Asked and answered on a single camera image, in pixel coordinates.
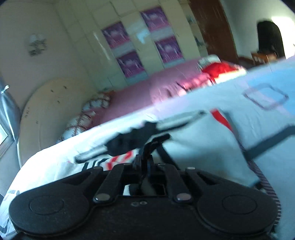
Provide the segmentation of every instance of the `brown door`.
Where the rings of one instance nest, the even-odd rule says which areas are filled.
[[[238,63],[237,51],[219,0],[190,0],[209,54]]]

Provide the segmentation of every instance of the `patterned pillow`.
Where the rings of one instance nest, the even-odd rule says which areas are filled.
[[[107,93],[98,93],[94,96],[93,99],[91,99],[89,102],[87,102],[82,111],[83,112],[89,112],[89,111],[95,111],[99,108],[108,108],[109,102],[111,100],[111,97]]]
[[[71,119],[67,124],[64,133],[57,140],[57,143],[85,132],[91,124],[91,119],[93,116],[95,116],[95,112],[90,112],[88,114],[81,113],[79,116]]]

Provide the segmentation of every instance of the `purple poster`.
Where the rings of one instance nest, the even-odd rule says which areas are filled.
[[[117,61],[125,77],[132,77],[145,70],[136,51],[128,53],[120,58],[117,58]]]
[[[122,22],[118,22],[112,26],[103,29],[102,33],[111,48],[116,48],[130,41]]]
[[[141,15],[150,32],[170,26],[168,19],[161,7],[143,11],[141,12]]]
[[[155,44],[163,59],[163,63],[183,58],[178,42],[174,36],[157,41]]]

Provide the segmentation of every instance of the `white wall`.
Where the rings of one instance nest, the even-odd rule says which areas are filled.
[[[281,0],[220,0],[239,56],[258,50],[257,22],[273,21],[280,28],[286,57],[295,53],[295,14]]]
[[[48,50],[30,56],[32,33],[47,38]],[[63,28],[53,4],[7,1],[0,7],[0,69],[9,92],[21,109],[33,92],[55,77],[79,77],[87,72]]]

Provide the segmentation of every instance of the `window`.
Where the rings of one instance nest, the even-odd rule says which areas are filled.
[[[7,134],[0,123],[0,157],[13,143],[13,138],[10,134]]]
[[[8,137],[8,134],[5,132],[3,127],[0,125],[0,146],[5,141],[5,139]]]

